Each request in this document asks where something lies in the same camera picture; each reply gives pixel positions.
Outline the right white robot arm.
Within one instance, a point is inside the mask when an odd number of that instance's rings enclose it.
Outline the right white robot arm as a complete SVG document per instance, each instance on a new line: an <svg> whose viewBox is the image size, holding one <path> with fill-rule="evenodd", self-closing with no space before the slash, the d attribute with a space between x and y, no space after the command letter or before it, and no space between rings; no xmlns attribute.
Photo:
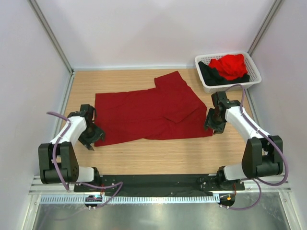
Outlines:
<svg viewBox="0 0 307 230"><path fill-rule="evenodd" d="M217 171L216 184L226 190L242 179L280 175L283 160L283 141L260 128L246 113L238 100L229 100L226 92L212 94L213 108L210 108L204 123L205 130L222 134L226 123L230 123L245 141L246 146L240 163L222 166Z"/></svg>

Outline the dark red t-shirt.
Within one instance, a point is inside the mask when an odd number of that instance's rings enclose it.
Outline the dark red t-shirt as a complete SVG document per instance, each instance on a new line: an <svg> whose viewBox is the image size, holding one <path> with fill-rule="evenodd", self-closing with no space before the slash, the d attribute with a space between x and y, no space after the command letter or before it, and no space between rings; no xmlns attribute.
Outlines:
<svg viewBox="0 0 307 230"><path fill-rule="evenodd" d="M207 107L178 71L154 79L155 87L130 92L98 93L95 124L105 132L96 147L138 139L203 138Z"/></svg>

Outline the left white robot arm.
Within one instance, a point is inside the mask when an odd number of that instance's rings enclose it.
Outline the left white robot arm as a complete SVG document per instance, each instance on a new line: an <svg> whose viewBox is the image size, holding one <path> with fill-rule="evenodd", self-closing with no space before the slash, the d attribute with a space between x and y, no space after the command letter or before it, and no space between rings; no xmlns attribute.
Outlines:
<svg viewBox="0 0 307 230"><path fill-rule="evenodd" d="M92 144L105 138L104 131L94 123L97 117L95 108L82 104L79 111L69 113L68 117L55 112L47 114L65 120L66 124L50 142L38 147L41 182L62 183L66 190L69 190L69 184L85 183L90 191L98 191L102 185L98 169L80 166L74 152L77 142L88 150L94 150Z"/></svg>

